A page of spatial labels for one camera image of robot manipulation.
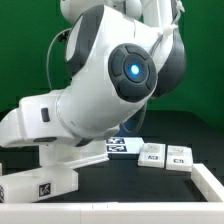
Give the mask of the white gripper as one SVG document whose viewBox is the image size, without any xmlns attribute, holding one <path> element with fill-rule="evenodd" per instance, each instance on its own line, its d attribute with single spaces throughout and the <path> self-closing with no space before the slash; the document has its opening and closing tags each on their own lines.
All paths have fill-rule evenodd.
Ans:
<svg viewBox="0 0 224 224">
<path fill-rule="evenodd" d="M 14 147 L 22 140 L 18 110 L 10 111 L 0 122 L 0 146 Z"/>
</svg>

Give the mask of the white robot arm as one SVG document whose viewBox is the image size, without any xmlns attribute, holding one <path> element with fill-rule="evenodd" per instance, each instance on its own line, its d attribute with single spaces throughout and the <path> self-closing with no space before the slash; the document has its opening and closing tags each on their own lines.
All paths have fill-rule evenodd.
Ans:
<svg viewBox="0 0 224 224">
<path fill-rule="evenodd" d="M 71 23 L 71 83 L 25 97 L 0 121 L 0 146 L 80 147 L 118 133 L 150 98 L 172 91 L 186 69 L 181 0 L 61 0 Z"/>
</svg>

